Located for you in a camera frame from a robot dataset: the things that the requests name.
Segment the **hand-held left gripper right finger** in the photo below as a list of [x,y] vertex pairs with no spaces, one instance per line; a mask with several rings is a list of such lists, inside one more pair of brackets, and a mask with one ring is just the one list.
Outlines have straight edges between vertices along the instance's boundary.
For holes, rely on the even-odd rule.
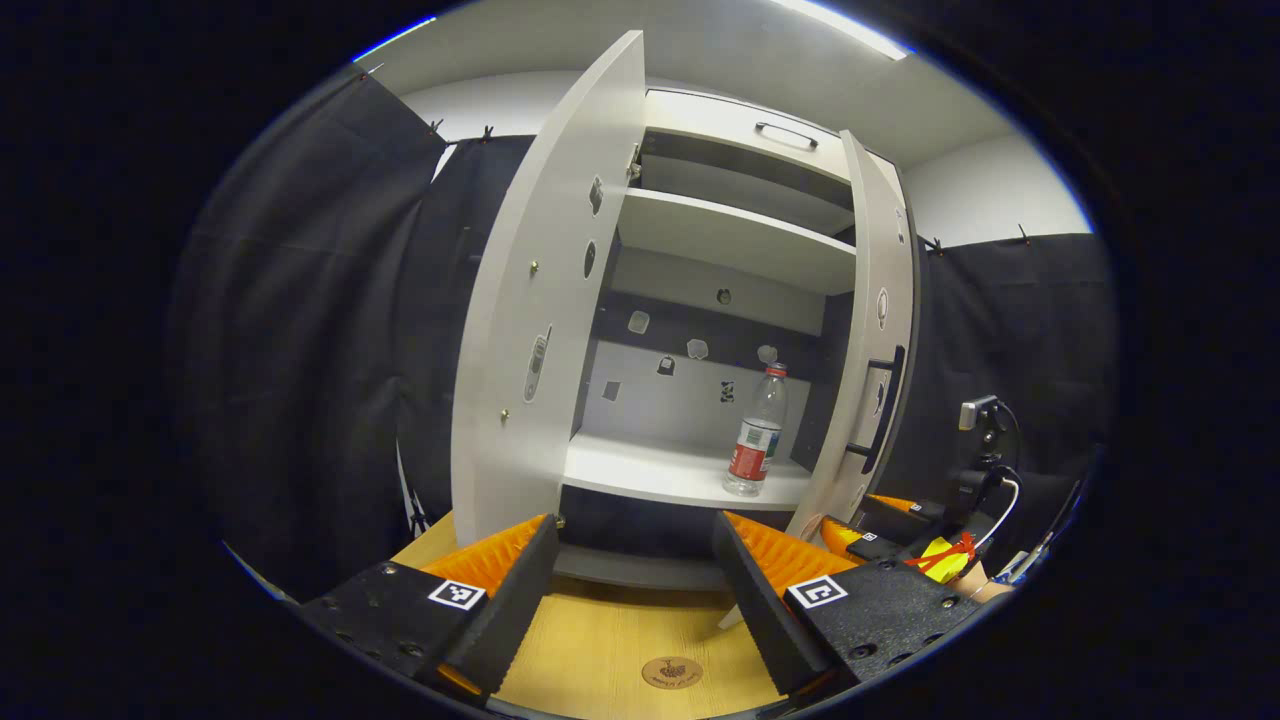
[[982,614],[913,559],[854,561],[736,512],[713,519],[712,552],[774,688],[791,700],[897,673]]

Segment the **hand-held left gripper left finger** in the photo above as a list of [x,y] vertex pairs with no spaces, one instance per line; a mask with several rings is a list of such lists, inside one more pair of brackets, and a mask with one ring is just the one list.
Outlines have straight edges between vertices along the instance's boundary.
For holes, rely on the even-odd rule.
[[392,673],[483,706],[549,591],[562,527],[540,514],[421,566],[380,562],[302,603],[300,616]]

